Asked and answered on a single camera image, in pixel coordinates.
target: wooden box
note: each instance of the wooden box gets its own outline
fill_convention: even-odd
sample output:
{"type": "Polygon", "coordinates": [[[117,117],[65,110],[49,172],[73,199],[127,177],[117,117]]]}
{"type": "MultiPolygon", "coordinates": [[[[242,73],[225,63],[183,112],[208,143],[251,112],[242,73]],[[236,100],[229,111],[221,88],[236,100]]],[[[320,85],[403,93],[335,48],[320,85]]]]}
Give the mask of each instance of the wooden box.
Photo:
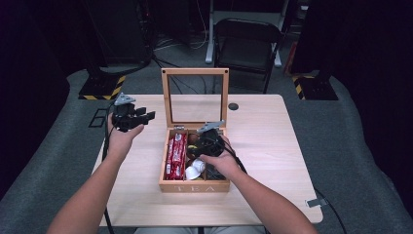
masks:
{"type": "MultiPolygon", "coordinates": [[[[162,82],[164,88],[165,110],[167,114],[167,126],[163,161],[159,186],[163,192],[167,193],[200,193],[200,192],[228,192],[230,181],[228,179],[210,179],[210,170],[205,170],[200,177],[195,180],[186,178],[185,172],[183,179],[167,179],[167,171],[170,172],[170,164],[167,162],[169,155],[169,141],[175,134],[185,134],[189,136],[195,134],[197,129],[206,122],[225,122],[219,126],[218,132],[226,135],[227,103],[228,103],[228,68],[163,68],[162,82]],[[191,85],[194,80],[203,80],[204,77],[210,78],[212,92],[208,94],[197,93],[191,85]],[[185,95],[181,87],[189,87],[193,94],[185,95]]],[[[189,155],[185,154],[185,161],[190,160],[189,155]]]]}

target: hazard tape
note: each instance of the hazard tape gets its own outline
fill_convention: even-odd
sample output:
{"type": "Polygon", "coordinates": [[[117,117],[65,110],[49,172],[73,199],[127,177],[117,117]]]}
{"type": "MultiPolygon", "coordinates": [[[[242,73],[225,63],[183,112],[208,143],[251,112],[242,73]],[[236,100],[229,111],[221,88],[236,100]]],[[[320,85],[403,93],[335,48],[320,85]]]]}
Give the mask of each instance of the hazard tape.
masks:
{"type": "Polygon", "coordinates": [[[116,84],[115,89],[113,90],[112,94],[106,96],[81,96],[79,95],[79,99],[88,99],[88,100],[100,100],[100,99],[115,99],[118,94],[121,92],[122,85],[124,84],[126,76],[122,76],[119,78],[118,83],[116,84]]]}

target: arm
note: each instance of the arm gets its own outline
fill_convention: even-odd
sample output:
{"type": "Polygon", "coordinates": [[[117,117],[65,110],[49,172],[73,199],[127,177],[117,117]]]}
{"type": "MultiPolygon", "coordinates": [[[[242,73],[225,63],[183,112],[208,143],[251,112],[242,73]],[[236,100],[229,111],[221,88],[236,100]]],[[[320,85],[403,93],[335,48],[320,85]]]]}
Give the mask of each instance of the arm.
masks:
{"type": "MultiPolygon", "coordinates": [[[[112,128],[111,121],[108,121],[109,131],[112,128]]],[[[112,132],[105,160],[60,209],[48,233],[96,233],[132,140],[142,131],[143,125],[139,125],[127,133],[112,132]]]]}
{"type": "Polygon", "coordinates": [[[271,233],[317,233],[313,224],[297,207],[281,194],[245,174],[227,151],[219,157],[201,155],[200,159],[212,164],[237,186],[271,233]]]}

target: black curtain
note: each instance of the black curtain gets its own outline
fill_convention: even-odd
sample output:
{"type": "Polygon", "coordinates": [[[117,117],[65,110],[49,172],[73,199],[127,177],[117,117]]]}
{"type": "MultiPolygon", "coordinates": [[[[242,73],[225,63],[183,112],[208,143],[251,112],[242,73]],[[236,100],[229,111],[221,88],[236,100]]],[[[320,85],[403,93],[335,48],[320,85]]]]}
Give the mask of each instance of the black curtain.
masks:
{"type": "Polygon", "coordinates": [[[413,3],[312,0],[291,71],[332,67],[354,100],[364,137],[379,168],[388,175],[413,216],[413,3]],[[363,12],[345,47],[334,48],[346,16],[363,12]],[[340,52],[328,64],[330,53],[340,52]]]}
{"type": "Polygon", "coordinates": [[[67,76],[86,68],[82,46],[105,63],[82,1],[6,0],[0,9],[2,198],[64,106],[67,76]]]}

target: forearm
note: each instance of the forearm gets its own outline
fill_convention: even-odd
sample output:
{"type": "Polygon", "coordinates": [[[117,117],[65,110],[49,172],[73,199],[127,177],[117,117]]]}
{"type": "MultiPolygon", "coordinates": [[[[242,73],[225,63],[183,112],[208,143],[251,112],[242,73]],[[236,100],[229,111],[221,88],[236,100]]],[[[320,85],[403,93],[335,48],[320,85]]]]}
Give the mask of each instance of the forearm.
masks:
{"type": "Polygon", "coordinates": [[[106,158],[58,212],[48,233],[95,233],[120,166],[106,158]]]}
{"type": "Polygon", "coordinates": [[[317,233],[304,214],[279,193],[241,172],[231,180],[271,233],[317,233]]]}

